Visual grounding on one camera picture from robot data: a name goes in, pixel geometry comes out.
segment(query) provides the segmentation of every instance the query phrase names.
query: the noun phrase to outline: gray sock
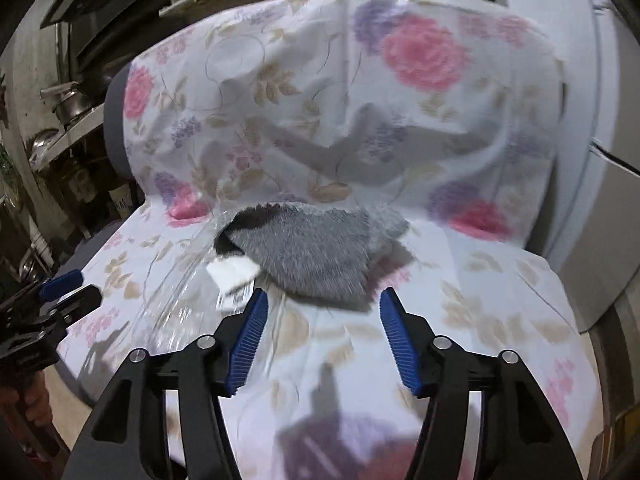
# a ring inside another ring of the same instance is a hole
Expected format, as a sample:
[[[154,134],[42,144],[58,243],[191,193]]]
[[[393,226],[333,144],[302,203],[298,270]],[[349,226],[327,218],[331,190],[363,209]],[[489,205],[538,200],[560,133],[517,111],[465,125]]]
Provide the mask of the gray sock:
[[[366,299],[369,267],[407,227],[388,208],[268,204],[238,213],[216,240],[216,250],[240,249],[286,292],[352,303]]]

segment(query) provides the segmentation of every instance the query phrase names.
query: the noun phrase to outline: floral sheet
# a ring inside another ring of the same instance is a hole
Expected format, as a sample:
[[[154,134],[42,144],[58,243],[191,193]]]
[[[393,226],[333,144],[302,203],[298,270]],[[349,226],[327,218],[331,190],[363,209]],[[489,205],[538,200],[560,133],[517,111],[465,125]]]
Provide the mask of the floral sheet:
[[[386,204],[411,229],[373,271],[369,310],[269,288],[248,384],[222,404],[243,477],[404,478],[425,403],[401,386],[383,336],[376,295],[389,285],[465,349],[518,351],[577,449],[596,377],[558,277],[521,248],[560,95],[536,25],[484,2],[273,0],[196,23],[130,70],[125,144],[147,200],[84,270],[105,299],[72,326],[62,359],[97,397],[145,343],[140,309],[224,210]],[[473,397],[461,479],[478,416]],[[168,421],[180,460],[175,395]]]

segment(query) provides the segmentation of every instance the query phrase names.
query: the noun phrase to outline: plastic wrap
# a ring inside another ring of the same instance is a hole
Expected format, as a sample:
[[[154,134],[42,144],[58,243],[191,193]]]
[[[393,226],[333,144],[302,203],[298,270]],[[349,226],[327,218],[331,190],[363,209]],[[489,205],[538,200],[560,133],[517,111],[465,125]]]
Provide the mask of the plastic wrap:
[[[152,354],[181,350],[199,335],[214,333],[223,317],[238,311],[216,307],[220,291],[206,266],[216,258],[216,235],[235,213],[210,220],[190,242],[134,324]]]

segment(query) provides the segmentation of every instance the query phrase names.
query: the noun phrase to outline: stainless steel bowl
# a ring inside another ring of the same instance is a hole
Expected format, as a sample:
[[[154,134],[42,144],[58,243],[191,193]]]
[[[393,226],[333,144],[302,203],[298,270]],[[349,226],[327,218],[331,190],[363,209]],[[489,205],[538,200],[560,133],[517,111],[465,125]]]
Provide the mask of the stainless steel bowl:
[[[67,128],[74,120],[80,118],[92,108],[91,99],[79,90],[70,90],[54,106],[53,111],[62,125]]]

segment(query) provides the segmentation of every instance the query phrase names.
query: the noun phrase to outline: metal screw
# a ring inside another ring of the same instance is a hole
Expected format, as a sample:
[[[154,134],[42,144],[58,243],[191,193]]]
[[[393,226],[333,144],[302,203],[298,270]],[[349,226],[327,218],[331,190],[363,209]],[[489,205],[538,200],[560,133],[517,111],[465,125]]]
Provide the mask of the metal screw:
[[[129,354],[129,360],[132,363],[139,363],[146,357],[146,352],[142,348],[136,348]]]
[[[510,365],[514,365],[520,360],[520,358],[518,357],[518,354],[516,354],[516,352],[511,350],[502,352],[502,359],[504,360],[505,363],[509,363]]]
[[[198,339],[198,342],[196,343],[196,345],[198,345],[198,348],[202,348],[203,350],[211,348],[215,344],[216,339],[212,335],[204,335],[200,339]]]
[[[447,348],[451,348],[451,339],[444,337],[443,335],[439,335],[433,340],[433,345],[440,350],[446,350]]]

